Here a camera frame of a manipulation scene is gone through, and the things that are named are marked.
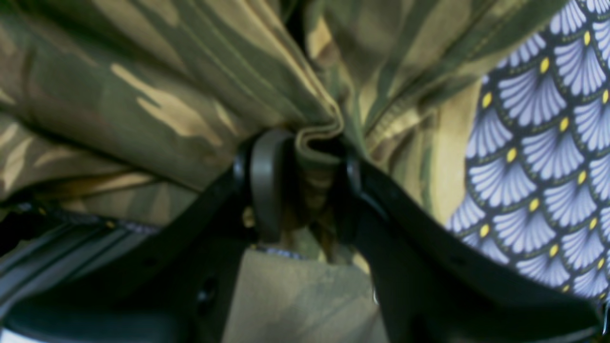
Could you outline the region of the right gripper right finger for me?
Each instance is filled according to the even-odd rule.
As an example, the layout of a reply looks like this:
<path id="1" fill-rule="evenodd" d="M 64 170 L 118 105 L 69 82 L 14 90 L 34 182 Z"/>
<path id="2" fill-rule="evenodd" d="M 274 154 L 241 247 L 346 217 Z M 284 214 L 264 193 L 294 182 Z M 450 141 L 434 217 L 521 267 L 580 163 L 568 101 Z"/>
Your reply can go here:
<path id="1" fill-rule="evenodd" d="M 355 148 L 345 157 L 334 189 L 334 219 L 341 243 L 379 243 L 382 208 L 365 187 L 363 163 Z"/>

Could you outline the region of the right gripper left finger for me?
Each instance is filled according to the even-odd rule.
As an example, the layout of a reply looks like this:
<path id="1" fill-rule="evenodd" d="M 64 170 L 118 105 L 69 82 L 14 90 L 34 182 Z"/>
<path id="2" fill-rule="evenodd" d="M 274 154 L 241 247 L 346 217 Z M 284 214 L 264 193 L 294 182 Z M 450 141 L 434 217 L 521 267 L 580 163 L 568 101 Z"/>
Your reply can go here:
<path id="1" fill-rule="evenodd" d="M 287 213 L 283 182 L 294 135 L 266 130 L 247 139 L 234 158 L 234 181 L 239 196 L 251 207 L 260 241 L 279 243 Z"/>

